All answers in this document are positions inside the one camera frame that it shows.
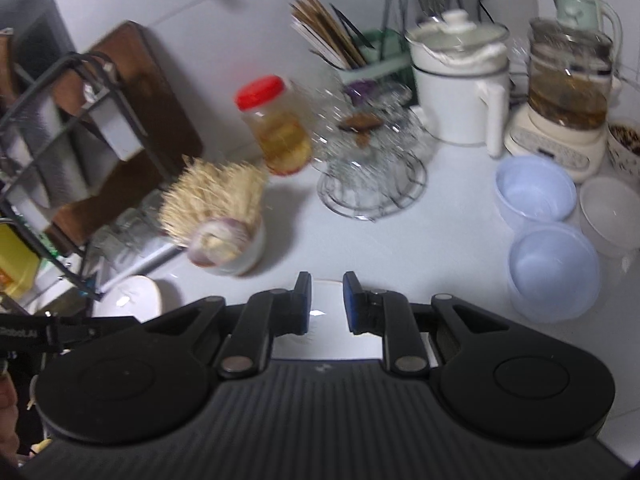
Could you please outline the person's left hand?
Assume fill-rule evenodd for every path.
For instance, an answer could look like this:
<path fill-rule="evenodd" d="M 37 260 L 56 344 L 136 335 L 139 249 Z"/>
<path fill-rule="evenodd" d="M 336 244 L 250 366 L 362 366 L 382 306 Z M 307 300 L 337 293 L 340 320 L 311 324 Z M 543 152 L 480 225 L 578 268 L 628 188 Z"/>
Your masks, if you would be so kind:
<path fill-rule="evenodd" d="M 0 445 L 1 455 L 13 466 L 17 465 L 18 419 L 17 394 L 11 376 L 3 373 L 0 380 Z"/>

